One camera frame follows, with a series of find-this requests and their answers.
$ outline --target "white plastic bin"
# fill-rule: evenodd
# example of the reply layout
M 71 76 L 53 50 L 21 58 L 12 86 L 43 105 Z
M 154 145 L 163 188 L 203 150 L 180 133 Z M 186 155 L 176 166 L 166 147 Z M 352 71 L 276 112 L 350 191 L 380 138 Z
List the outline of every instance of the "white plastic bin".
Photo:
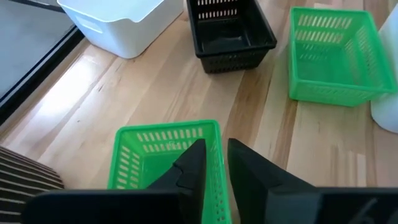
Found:
M 398 4 L 379 33 L 398 80 Z M 371 109 L 372 117 L 380 127 L 398 133 L 398 93 L 373 100 Z
M 86 38 L 123 58 L 141 54 L 183 11 L 183 0 L 58 0 Z

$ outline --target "wooden table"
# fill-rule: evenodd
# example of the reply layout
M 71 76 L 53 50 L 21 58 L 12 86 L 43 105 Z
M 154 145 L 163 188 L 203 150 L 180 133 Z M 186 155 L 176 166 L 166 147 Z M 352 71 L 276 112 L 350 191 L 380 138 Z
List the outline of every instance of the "wooden table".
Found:
M 132 60 L 85 40 L 3 125 L 0 143 L 53 167 L 67 187 L 103 189 L 121 126 L 216 119 L 224 142 L 237 138 L 314 185 L 398 186 L 398 135 L 372 121 L 368 104 L 345 108 L 287 96 L 291 6 L 366 9 L 380 27 L 389 3 L 259 1 L 279 43 L 257 69 L 205 74 L 186 13 Z

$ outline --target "striped fabric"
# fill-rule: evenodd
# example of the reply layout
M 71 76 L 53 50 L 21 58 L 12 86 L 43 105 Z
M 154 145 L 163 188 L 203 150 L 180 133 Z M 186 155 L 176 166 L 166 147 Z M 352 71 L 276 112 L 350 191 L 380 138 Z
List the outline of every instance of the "striped fabric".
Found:
M 53 169 L 0 146 L 0 224 L 20 223 L 26 201 L 63 188 Z

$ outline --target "floor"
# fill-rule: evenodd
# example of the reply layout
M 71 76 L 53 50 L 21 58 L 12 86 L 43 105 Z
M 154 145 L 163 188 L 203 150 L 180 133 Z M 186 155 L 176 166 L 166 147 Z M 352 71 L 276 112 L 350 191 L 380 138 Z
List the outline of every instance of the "floor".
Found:
M 70 30 L 66 14 L 0 1 L 0 98 Z
M 290 7 L 365 9 L 380 27 L 389 2 L 259 2 L 278 40 L 259 68 L 206 75 L 187 13 L 132 60 L 83 41 L 0 128 L 0 144 L 53 167 L 70 188 L 103 189 L 121 126 L 216 119 L 224 146 L 237 138 L 313 185 L 398 187 L 398 134 L 376 125 L 368 104 L 345 108 L 287 96 Z M 232 195 L 231 207 L 237 220 Z

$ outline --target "white bottle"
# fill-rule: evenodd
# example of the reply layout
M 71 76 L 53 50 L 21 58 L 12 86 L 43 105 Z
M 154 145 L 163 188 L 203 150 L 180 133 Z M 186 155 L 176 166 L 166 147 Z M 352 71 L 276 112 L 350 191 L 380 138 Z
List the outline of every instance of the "white bottle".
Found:
M 398 4 L 380 29 L 380 38 L 398 80 Z M 380 127 L 398 133 L 398 93 L 371 102 L 372 117 Z

